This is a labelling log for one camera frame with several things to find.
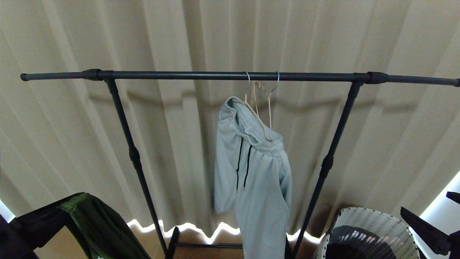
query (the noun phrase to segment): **brown floor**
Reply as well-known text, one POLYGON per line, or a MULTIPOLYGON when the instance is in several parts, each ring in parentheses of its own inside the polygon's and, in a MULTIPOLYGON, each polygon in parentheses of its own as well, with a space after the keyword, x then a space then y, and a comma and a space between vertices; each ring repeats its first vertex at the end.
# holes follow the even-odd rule
MULTIPOLYGON (((136 227, 132 231, 139 239, 142 246, 149 253, 152 259, 163 259, 163 251, 155 231, 142 233, 136 227)), ((186 230, 180 233, 179 242, 184 243, 203 243, 200 234, 193 230, 186 230)), ((216 238, 215 243, 241 243, 241 237, 231 235, 226 231, 221 231, 216 238)), ((316 244, 308 242, 306 239, 302 242, 297 259, 309 259, 316 249, 316 244)), ((72 236, 67 228, 62 229, 56 234, 43 248, 35 250, 40 259, 86 259, 83 250, 78 242, 72 236)), ((175 259, 242 259, 242 249, 216 249, 216 248, 177 248, 174 254, 175 259)))

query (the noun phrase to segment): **laundry basket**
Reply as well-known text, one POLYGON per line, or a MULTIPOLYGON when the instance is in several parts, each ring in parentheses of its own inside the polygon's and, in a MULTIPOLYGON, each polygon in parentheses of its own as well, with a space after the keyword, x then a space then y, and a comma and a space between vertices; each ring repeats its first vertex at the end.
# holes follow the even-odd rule
POLYGON ((371 209, 342 209, 324 235, 314 259, 419 259, 409 228, 392 215, 371 209))

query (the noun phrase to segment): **beige curtain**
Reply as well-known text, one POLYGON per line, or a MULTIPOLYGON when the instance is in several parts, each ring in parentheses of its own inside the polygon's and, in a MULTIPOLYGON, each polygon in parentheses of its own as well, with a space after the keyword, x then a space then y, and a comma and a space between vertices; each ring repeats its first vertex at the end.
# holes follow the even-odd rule
MULTIPOLYGON (((0 199, 16 215, 89 192, 152 224, 103 82, 22 82, 22 72, 367 72, 460 77, 456 1, 2 1, 0 199)), ((159 218, 209 236, 220 105, 247 82, 118 80, 159 218)), ((263 82, 266 88, 275 82, 263 82)), ((348 83, 281 82, 273 129, 293 175, 289 233, 302 224, 348 83)), ((268 124, 268 106, 258 93, 268 124)), ((460 169, 460 89, 365 85, 308 232, 348 205, 421 213, 460 169)))

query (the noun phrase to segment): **drawstring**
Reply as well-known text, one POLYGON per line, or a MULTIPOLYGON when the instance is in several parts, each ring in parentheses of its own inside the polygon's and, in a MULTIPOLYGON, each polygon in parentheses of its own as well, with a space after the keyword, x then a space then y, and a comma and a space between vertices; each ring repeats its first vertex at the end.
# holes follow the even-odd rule
POLYGON ((239 181, 238 172, 240 171, 240 160, 241 160, 241 150, 242 150, 242 148, 243 148, 243 137, 241 137, 240 154, 238 155, 238 167, 236 169, 236 192, 238 192, 238 181, 239 181))
POLYGON ((252 145, 249 147, 249 153, 247 154, 247 167, 246 167, 246 176, 244 177, 244 184, 243 184, 243 190, 246 189, 246 179, 247 179, 247 173, 249 172, 249 157, 251 156, 251 149, 252 145))

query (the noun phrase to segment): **sweatpants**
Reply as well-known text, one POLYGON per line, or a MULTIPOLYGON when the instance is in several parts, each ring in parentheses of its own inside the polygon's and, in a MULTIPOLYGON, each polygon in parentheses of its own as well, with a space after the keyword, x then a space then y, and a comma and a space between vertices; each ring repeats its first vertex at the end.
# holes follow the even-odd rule
POLYGON ((292 197, 282 137, 230 97, 221 107, 216 139, 214 208, 235 210, 246 259, 283 259, 292 197))

